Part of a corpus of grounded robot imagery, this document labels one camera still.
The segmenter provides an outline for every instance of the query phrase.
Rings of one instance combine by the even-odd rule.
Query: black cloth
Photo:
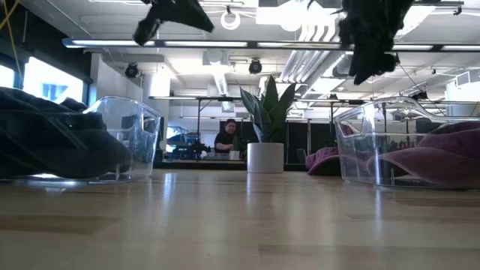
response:
[[[226,131],[221,131],[215,137],[215,153],[230,153],[230,150],[220,150],[217,148],[217,143],[221,143],[224,145],[233,144],[233,138],[235,138],[235,134],[228,134]]]
[[[130,160],[131,153],[108,133],[100,113],[83,114],[0,87],[0,178],[49,173],[88,179],[118,165],[126,171]]]

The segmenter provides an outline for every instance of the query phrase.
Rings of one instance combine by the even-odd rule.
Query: person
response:
[[[225,129],[215,137],[215,153],[230,153],[234,149],[233,139],[237,123],[233,119],[225,122]]]

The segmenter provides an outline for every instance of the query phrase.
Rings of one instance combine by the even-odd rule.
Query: window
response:
[[[0,65],[0,87],[14,87],[15,71]]]
[[[25,65],[23,91],[56,103],[65,98],[82,102],[83,81],[31,57]]]

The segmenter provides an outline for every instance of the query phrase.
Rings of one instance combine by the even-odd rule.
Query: ceiling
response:
[[[144,5],[126,5],[122,3],[96,2],[95,0],[22,0],[30,11],[72,38],[130,39],[137,22],[144,18],[148,7]],[[221,25],[223,7],[204,7],[215,25],[214,31],[205,33],[184,25],[166,23],[160,27],[159,39],[201,39],[201,40],[258,40],[258,41],[294,41],[298,40],[300,30],[286,31],[280,25],[260,25],[254,17],[258,1],[246,1],[241,11],[240,26],[235,30],[226,30]],[[466,0],[463,13],[453,16],[456,7],[438,7],[410,33],[400,41],[413,43],[468,43],[480,44],[480,1]],[[214,84],[211,74],[202,74],[204,49],[112,49],[104,53],[103,59],[113,67],[123,69],[128,56],[151,55],[150,61],[139,62],[139,67],[146,73],[153,73],[158,68],[155,57],[163,56],[165,62],[176,73],[172,81],[173,90],[206,89]],[[291,51],[231,49],[227,50],[230,72],[226,74],[228,83],[240,83],[258,86],[260,75],[250,75],[248,66],[251,59],[259,59],[263,73],[279,75],[285,68]],[[445,81],[454,78],[465,68],[480,67],[478,53],[400,53],[403,66],[393,73],[373,78],[369,82],[355,86],[347,79],[340,88],[333,89],[339,98],[370,98],[397,95],[399,92],[411,92],[415,83],[427,82],[428,93],[432,99],[443,98]]]

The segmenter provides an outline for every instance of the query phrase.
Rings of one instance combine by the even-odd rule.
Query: desk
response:
[[[479,269],[476,192],[302,172],[0,184],[0,269]]]

